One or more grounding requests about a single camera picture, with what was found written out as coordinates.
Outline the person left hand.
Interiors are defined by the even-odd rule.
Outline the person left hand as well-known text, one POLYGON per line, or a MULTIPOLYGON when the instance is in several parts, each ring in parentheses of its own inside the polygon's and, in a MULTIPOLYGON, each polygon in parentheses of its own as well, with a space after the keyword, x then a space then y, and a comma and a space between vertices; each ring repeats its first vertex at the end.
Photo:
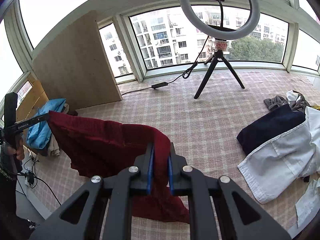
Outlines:
POLYGON ((7 144, 5 153, 7 155, 12 155, 12 156, 16 155, 17 160, 23 160, 24 159, 23 139, 19 135, 16 137, 15 140, 16 140, 16 146, 12 147, 10 144, 7 144))

